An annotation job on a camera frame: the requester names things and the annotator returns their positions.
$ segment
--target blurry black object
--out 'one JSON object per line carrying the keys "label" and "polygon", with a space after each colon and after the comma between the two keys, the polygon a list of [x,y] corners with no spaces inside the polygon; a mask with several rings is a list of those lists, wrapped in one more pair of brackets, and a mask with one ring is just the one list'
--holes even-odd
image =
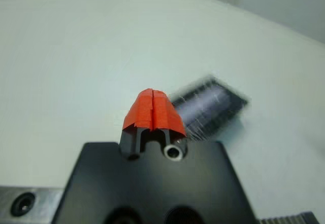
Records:
{"label": "blurry black object", "polygon": [[247,100],[209,77],[171,99],[181,116],[187,136],[206,140],[233,118]]}

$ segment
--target red plastic piece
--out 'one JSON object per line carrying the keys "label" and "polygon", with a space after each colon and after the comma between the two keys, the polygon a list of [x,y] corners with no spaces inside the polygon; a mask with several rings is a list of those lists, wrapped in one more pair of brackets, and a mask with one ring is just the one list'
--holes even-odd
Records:
{"label": "red plastic piece", "polygon": [[151,88],[139,93],[126,115],[123,129],[131,125],[150,130],[170,129],[186,136],[182,119],[166,94]]}

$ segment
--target metal plate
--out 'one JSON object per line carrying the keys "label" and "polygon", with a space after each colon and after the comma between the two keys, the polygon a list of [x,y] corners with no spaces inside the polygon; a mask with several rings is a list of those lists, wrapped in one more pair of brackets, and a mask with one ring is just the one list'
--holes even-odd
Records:
{"label": "metal plate", "polygon": [[[13,216],[11,207],[15,199],[23,193],[33,193],[35,202],[31,210],[23,216]],[[51,223],[63,189],[36,187],[0,186],[0,224],[48,224]]]}
{"label": "metal plate", "polygon": [[116,143],[86,144],[53,223],[112,224],[118,222],[111,216],[125,214],[118,217],[171,224],[179,210],[177,220],[192,213],[204,224],[256,224],[222,144],[187,142],[187,149],[171,161],[150,141],[138,159],[127,160]]}

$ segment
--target metal ring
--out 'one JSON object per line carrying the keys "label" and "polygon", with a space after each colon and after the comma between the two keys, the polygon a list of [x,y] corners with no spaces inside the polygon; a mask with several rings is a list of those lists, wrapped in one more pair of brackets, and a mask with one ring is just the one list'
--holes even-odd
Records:
{"label": "metal ring", "polygon": [[164,155],[174,162],[179,162],[184,157],[183,151],[173,144],[169,144],[164,148]]}

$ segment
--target countersunk hole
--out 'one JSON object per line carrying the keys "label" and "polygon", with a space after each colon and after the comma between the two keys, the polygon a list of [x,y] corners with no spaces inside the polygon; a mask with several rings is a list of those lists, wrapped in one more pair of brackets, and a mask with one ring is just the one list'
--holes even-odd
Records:
{"label": "countersunk hole", "polygon": [[179,156],[179,150],[176,148],[170,148],[169,150],[167,150],[167,155],[170,158],[176,158],[177,156]]}
{"label": "countersunk hole", "polygon": [[183,151],[173,144],[169,144],[164,148],[164,155],[167,159],[175,162],[182,160],[184,156]]}
{"label": "countersunk hole", "polygon": [[33,207],[35,195],[32,193],[24,193],[18,196],[11,206],[11,214],[13,216],[22,216],[27,214]]}
{"label": "countersunk hole", "polygon": [[195,210],[178,207],[169,212],[165,224],[204,224],[204,222]]}
{"label": "countersunk hole", "polygon": [[137,212],[128,207],[115,209],[106,219],[105,224],[141,224]]}

